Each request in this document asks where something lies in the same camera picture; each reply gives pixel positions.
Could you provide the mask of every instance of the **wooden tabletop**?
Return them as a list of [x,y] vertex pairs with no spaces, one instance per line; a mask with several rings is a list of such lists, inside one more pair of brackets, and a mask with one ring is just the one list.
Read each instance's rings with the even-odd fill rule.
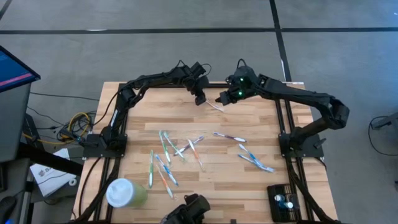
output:
[[[118,89],[118,82],[106,82],[99,101],[96,121],[104,114],[111,97]],[[302,83],[290,86],[304,88]],[[223,91],[219,88],[205,90],[210,102]],[[285,126],[289,131],[285,107]],[[291,103],[296,126],[312,122],[309,107]],[[111,119],[114,102],[104,120],[95,126],[98,133]],[[194,96],[184,88],[151,88],[145,97],[129,110],[126,134],[128,144],[126,155],[121,160],[119,177],[137,182],[147,189],[148,200],[141,208],[116,208],[113,210],[113,223],[158,223],[178,205],[185,203],[183,196],[202,194],[210,203],[211,210],[205,213],[207,223],[272,223],[267,186],[289,183],[284,158],[280,155],[277,135],[279,123],[275,102],[260,97],[242,100],[224,107],[224,113],[208,104],[196,106]],[[180,187],[175,186],[165,175],[176,199],[167,194],[160,175],[154,169],[154,184],[148,188],[150,150],[165,161],[164,151],[159,140],[159,130],[169,133],[178,146],[186,145],[187,138],[194,140],[204,135],[196,150],[204,163],[205,171],[193,156],[192,150],[184,152],[187,163],[172,157],[171,171]],[[242,153],[238,142],[214,136],[213,131],[247,139],[244,145],[266,166],[275,169],[274,173],[260,171],[249,162],[239,158]],[[167,143],[169,152],[173,149]],[[83,210],[98,192],[103,160],[97,163],[88,179],[83,195]],[[81,179],[86,175],[95,159],[85,162]],[[325,168],[315,159],[304,159],[308,188],[322,209],[332,218],[337,218]],[[75,201],[74,212],[78,214],[78,201],[83,181]],[[104,199],[101,218],[105,216]],[[306,218],[304,202],[300,201],[302,215]]]

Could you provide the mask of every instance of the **yellow cable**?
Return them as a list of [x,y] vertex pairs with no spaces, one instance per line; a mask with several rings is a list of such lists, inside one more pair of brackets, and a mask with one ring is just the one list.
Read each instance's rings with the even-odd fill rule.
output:
[[[89,117],[86,113],[83,113],[83,112],[77,113],[77,114],[75,114],[75,115],[72,117],[72,119],[69,121],[68,131],[70,131],[70,128],[71,128],[72,123],[73,123],[73,120],[74,120],[78,115],[81,115],[81,114],[84,115],[84,116],[86,116],[87,121],[90,120],[90,117]],[[81,132],[81,134],[80,134],[80,137],[82,137],[82,135],[84,135],[84,133],[86,132],[86,130],[87,130],[87,128],[88,128],[89,125],[90,125],[89,123],[86,124],[84,130],[83,130],[83,131]],[[27,134],[25,134],[25,133],[22,133],[22,135],[23,135],[24,137],[26,137],[26,138],[33,139],[32,136],[29,136],[29,135],[27,135]],[[38,141],[39,141],[39,142],[42,142],[42,143],[47,143],[47,144],[64,145],[64,144],[72,143],[72,142],[74,142],[75,140],[71,140],[71,141],[67,141],[67,142],[51,142],[51,141],[46,141],[46,140],[38,139]]]

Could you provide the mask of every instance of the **table leg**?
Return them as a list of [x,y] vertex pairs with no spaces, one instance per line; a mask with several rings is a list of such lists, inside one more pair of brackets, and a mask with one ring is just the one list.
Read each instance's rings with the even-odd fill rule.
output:
[[78,176],[83,170],[83,166],[77,162],[41,151],[22,142],[19,143],[18,157],[29,158],[32,162]]

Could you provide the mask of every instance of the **black floor stripe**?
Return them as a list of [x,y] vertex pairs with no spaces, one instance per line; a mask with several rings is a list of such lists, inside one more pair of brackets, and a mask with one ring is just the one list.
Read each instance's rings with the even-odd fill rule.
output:
[[398,32],[398,27],[282,28],[281,32]]
[[215,27],[176,29],[95,29],[95,30],[0,30],[0,34],[189,34],[189,33],[275,32],[266,27]]
[[4,3],[4,5],[3,5],[3,7],[2,7],[2,9],[0,11],[0,20],[4,16],[4,14],[6,13],[6,11],[7,11],[8,7],[10,6],[11,2],[12,2],[12,0],[7,0],[6,3]]
[[274,20],[274,25],[275,25],[276,40],[278,41],[279,55],[282,61],[282,68],[284,70],[285,81],[291,82],[292,76],[290,75],[289,63],[287,61],[284,38],[281,33],[275,0],[269,0],[269,4],[271,5],[272,18]]

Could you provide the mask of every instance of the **monitor screen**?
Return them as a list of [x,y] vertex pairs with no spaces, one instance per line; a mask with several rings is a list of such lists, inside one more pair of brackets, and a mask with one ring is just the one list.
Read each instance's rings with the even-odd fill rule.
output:
[[0,49],[0,92],[39,79],[38,75],[5,49]]

